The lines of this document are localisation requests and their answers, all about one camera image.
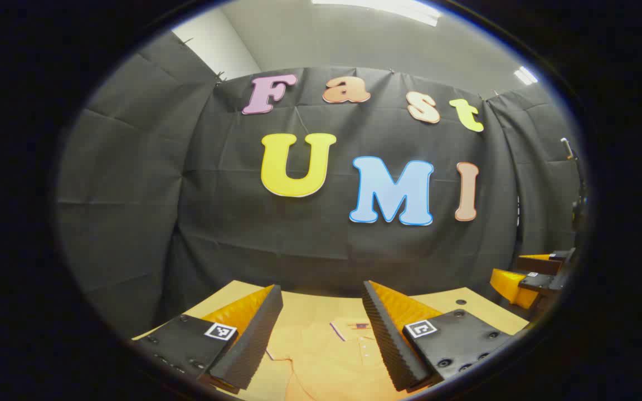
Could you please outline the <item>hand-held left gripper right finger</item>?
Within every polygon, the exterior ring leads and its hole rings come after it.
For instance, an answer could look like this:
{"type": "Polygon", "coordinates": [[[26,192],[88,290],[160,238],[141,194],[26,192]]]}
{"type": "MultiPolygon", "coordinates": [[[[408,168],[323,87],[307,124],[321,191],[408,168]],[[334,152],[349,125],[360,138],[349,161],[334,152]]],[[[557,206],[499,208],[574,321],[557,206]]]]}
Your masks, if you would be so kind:
{"type": "Polygon", "coordinates": [[[479,367],[522,330],[522,318],[471,289],[405,295],[365,280],[362,304],[396,390],[444,385],[479,367]]]}

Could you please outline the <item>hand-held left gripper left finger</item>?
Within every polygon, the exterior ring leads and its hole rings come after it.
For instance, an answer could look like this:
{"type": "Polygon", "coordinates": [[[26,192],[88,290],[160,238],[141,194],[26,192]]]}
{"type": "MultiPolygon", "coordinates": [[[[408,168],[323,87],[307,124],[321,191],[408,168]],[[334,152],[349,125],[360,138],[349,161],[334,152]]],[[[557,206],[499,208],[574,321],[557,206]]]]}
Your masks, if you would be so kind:
{"type": "Polygon", "coordinates": [[[250,385],[283,309],[269,285],[218,310],[180,314],[132,340],[132,349],[172,375],[237,394],[250,385]]]}

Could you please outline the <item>orange T-shirt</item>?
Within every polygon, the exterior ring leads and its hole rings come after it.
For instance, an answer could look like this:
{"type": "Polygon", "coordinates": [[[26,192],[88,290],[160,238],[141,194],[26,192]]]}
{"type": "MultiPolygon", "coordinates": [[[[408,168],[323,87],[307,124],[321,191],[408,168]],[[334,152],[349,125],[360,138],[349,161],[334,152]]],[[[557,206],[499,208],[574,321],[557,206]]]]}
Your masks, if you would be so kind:
{"type": "Polygon", "coordinates": [[[273,330],[245,401],[400,401],[368,320],[338,318],[273,330]]]}

